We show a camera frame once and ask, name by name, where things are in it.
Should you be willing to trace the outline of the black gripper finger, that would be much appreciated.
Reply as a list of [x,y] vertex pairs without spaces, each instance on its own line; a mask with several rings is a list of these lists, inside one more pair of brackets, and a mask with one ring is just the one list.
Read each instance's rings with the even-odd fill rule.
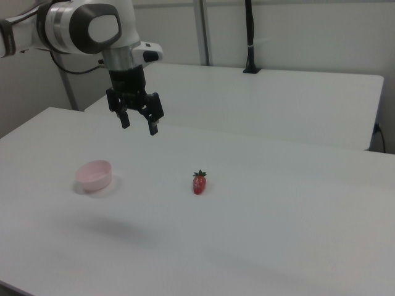
[[120,119],[123,129],[128,128],[130,126],[130,121],[127,114],[127,105],[124,99],[120,95],[118,95],[113,89],[107,89],[106,96],[109,110],[116,113],[117,117]]
[[148,121],[150,135],[158,133],[157,124],[164,116],[164,110],[158,93],[143,94],[138,112]]

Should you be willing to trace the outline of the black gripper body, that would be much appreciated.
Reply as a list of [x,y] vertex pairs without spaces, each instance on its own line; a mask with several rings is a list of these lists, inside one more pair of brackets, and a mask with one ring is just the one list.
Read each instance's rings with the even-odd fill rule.
[[110,70],[109,75],[112,87],[106,90],[106,95],[110,111],[139,110],[146,105],[146,80],[143,67],[122,71]]

